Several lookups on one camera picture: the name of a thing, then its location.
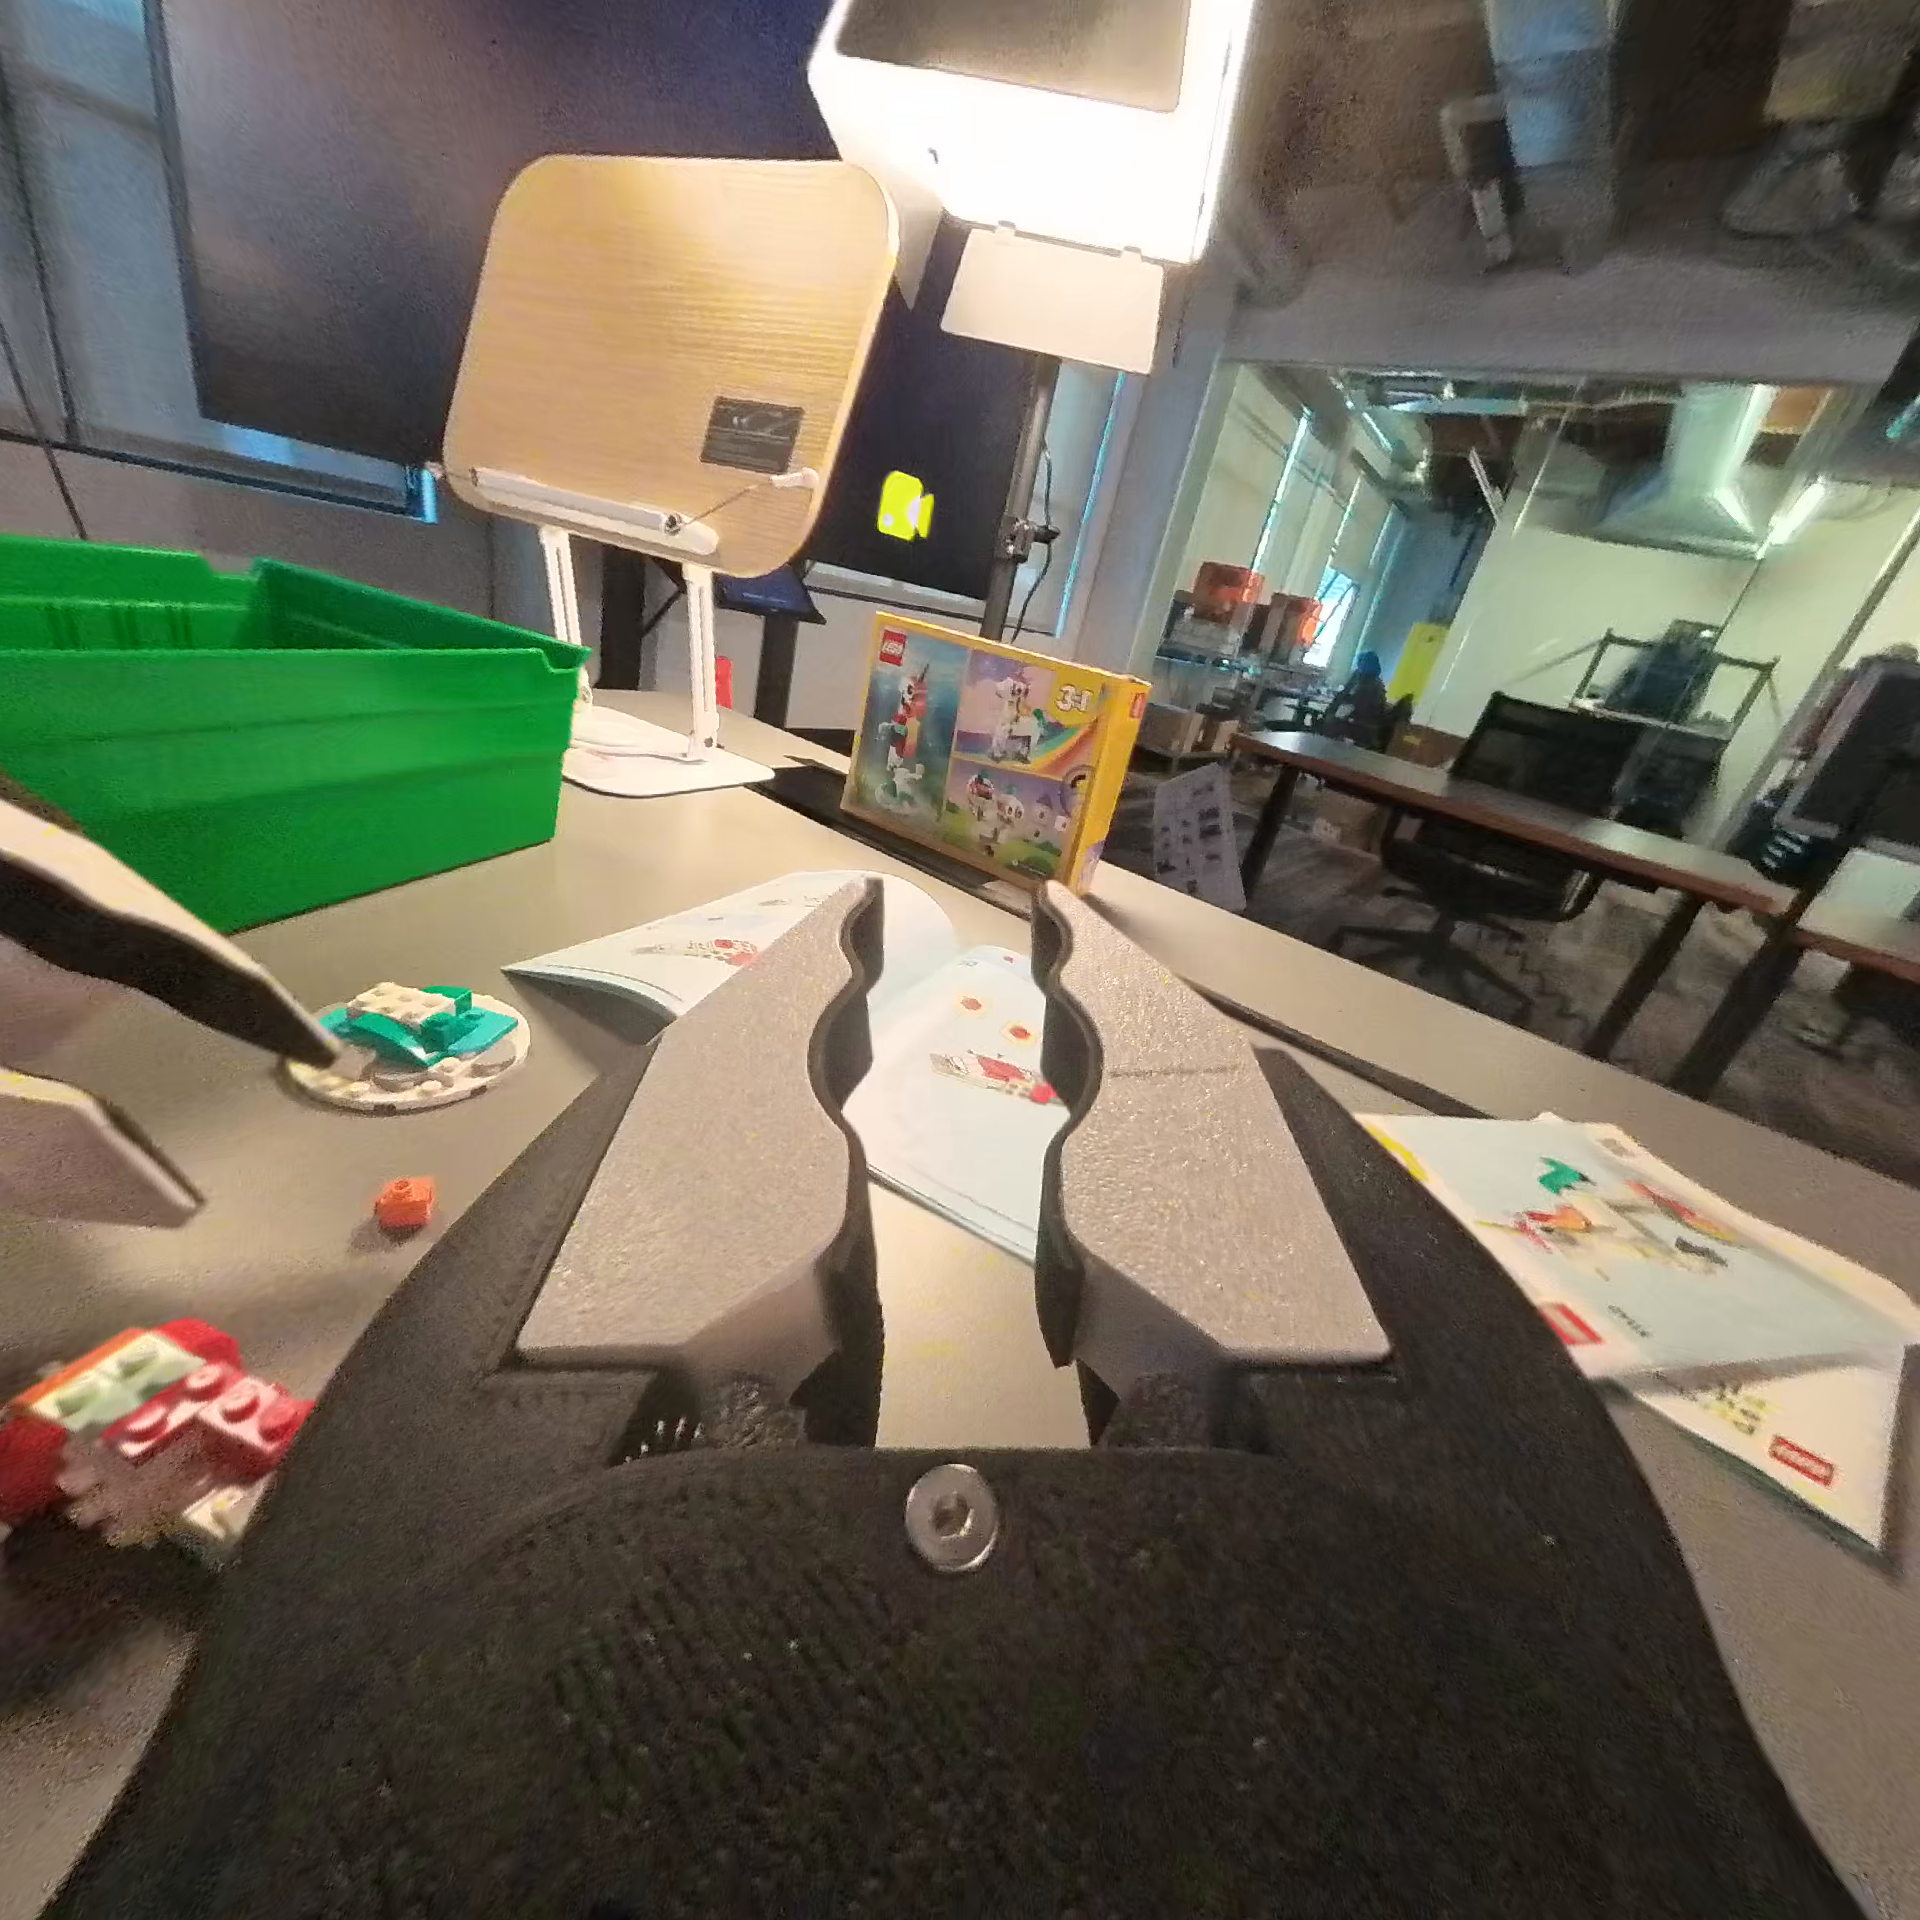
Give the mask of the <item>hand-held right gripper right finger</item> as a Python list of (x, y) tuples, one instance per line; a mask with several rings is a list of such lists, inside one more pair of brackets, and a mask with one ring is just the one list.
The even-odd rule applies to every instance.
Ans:
[(1346, 1370), (1387, 1335), (1257, 1044), (1049, 881), (1030, 911), (1043, 1162), (1035, 1291), (1090, 1374)]

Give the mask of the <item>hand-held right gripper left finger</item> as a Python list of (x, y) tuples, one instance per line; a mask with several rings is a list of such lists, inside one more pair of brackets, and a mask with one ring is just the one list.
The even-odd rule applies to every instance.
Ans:
[(873, 1060), (880, 937), (880, 881), (845, 881), (662, 1032), (520, 1329), (520, 1360), (880, 1370), (872, 1179), (845, 1119)]

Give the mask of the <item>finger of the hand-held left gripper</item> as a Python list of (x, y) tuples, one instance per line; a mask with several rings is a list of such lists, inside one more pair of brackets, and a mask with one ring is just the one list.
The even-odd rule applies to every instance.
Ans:
[(3, 1207), (34, 1218), (173, 1230), (206, 1200), (112, 1104), (3, 1070)]
[(227, 1041), (325, 1068), (338, 1043), (252, 954), (30, 791), (3, 798), (5, 943)]

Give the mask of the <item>green plastic bins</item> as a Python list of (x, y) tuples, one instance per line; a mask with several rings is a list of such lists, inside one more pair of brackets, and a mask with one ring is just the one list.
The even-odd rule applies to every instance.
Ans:
[(307, 568), (3, 540), (5, 775), (222, 934), (548, 842), (585, 660)]

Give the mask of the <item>white red green lego model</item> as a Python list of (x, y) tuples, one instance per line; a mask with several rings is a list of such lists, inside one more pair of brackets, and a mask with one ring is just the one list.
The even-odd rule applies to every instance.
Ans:
[(316, 1409), (178, 1316), (57, 1360), (3, 1407), (3, 1542), (62, 1522), (115, 1550), (233, 1561)]

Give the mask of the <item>round white and teal lego base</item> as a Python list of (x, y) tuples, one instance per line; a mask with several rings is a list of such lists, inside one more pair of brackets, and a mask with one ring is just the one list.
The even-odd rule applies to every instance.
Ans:
[(504, 1000), (454, 986), (379, 982), (321, 1014), (336, 1044), (325, 1066), (282, 1064), (278, 1080), (338, 1113), (414, 1116), (490, 1092), (533, 1047)]

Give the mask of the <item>colourful yellow lego box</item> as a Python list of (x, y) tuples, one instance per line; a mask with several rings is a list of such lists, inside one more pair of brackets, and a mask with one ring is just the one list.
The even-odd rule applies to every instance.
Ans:
[(882, 610), (841, 809), (977, 874), (1081, 897), (1148, 702), (1144, 679)]

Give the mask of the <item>open light blue instruction booklet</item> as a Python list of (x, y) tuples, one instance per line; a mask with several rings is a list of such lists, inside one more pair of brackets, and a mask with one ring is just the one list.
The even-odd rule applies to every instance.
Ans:
[[(792, 872), (730, 897), (510, 966), (510, 974), (683, 1015), (858, 872)], [(882, 878), (872, 1070), (849, 1120), (873, 1179), (1030, 1263), (1043, 1163), (1067, 1108), (1043, 1070), (1044, 996), (1029, 960), (961, 946), (918, 886)]]

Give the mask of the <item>white printed sheet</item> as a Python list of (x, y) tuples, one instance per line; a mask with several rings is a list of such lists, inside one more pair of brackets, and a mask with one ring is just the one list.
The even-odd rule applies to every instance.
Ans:
[(1224, 762), (1164, 779), (1150, 814), (1153, 878), (1186, 898), (1243, 915), (1233, 782)]

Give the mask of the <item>long wooden desk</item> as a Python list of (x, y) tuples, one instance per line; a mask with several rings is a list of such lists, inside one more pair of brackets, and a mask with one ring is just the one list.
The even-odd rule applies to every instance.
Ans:
[(1582, 1044), (1596, 1060), (1611, 1056), (1706, 907), (1742, 911), (1772, 921), (1788, 911), (1792, 898), (1786, 888), (1765, 881), (1752, 864), (1730, 855), (1584, 817), (1384, 752), (1366, 752), (1328, 737), (1243, 731), (1233, 752), (1266, 762), (1277, 774), (1240, 864), (1245, 889), (1257, 886), (1277, 843), (1298, 782), (1313, 778), (1342, 798), (1366, 801), (1389, 814), (1493, 834), (1558, 858), (1590, 878), (1644, 881), (1657, 892), (1673, 895), (1676, 907), (1661, 930), (1628, 971)]

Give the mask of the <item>black office chair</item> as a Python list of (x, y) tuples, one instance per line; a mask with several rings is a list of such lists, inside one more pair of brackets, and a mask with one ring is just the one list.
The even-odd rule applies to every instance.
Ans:
[[(1540, 803), (1578, 819), (1611, 814), (1617, 787), (1637, 752), (1633, 729), (1596, 713), (1547, 712), (1497, 696), (1450, 769), (1451, 779), (1481, 785), (1515, 801)], [(1555, 854), (1485, 825), (1392, 807), (1384, 817), (1378, 864), (1389, 878), (1385, 898), (1429, 911), (1427, 929), (1385, 923), (1337, 926), (1332, 954), (1362, 946), (1362, 962), (1378, 967), (1406, 959), (1427, 983), (1448, 986), (1462, 1001), (1477, 993), (1501, 1000), (1510, 1017), (1530, 1024), (1534, 1000), (1477, 952), (1462, 930), (1518, 940), (1522, 926), (1558, 929), (1580, 920), (1602, 881)]]

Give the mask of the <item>large dark screen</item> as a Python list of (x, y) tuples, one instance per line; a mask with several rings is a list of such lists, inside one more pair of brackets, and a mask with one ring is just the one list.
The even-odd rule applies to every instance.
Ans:
[(442, 455), (473, 290), (533, 161), (827, 161), (827, 2), (168, 2), (160, 123), (208, 417)]

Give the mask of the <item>black light stand pole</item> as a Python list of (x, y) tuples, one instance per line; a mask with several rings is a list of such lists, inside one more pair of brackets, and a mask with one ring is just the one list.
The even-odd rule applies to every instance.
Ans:
[(1001, 640), (1006, 636), (1020, 570), (1027, 564), (1034, 544), (1049, 547), (1058, 535), (1049, 526), (1049, 511), (1043, 511), (1043, 516), (1034, 520), (1034, 497), (1044, 467), (1049, 415), (1064, 362), (1048, 352), (1030, 352), (1027, 359), (1014, 464), (1001, 503), (989, 588), (978, 619), (978, 636), (984, 640)]

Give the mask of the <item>black monitor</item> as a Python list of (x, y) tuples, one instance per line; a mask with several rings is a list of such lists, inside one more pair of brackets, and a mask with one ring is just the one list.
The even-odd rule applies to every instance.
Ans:
[(1870, 657), (1843, 676), (1773, 825), (1808, 849), (1917, 864), (1916, 660)]

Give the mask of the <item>wooden book stand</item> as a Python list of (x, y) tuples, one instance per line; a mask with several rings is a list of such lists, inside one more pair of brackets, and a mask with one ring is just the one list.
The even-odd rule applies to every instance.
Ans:
[(680, 568), (688, 720), (580, 688), (562, 775), (658, 801), (772, 778), (717, 746), (713, 590), (809, 542), (893, 284), (898, 215), (845, 161), (548, 155), (490, 228), (442, 446), (470, 511), (533, 526), (558, 638), (579, 540)]

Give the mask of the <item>bright white light panel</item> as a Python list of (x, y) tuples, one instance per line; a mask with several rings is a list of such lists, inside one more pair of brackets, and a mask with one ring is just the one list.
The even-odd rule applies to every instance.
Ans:
[(898, 215), (922, 298), (964, 233), (941, 327), (1146, 376), (1165, 280), (1208, 251), (1252, 2), (836, 2), (808, 86)]

